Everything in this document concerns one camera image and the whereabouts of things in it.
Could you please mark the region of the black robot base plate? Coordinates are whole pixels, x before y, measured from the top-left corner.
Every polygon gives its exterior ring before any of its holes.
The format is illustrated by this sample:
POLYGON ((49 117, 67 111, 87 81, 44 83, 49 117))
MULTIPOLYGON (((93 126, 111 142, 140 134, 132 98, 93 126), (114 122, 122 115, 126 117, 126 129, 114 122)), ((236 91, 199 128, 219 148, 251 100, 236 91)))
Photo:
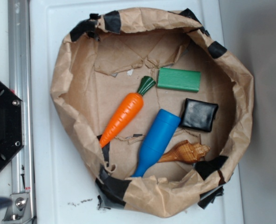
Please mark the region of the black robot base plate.
POLYGON ((24 146, 22 100, 0 81, 0 172, 24 146))

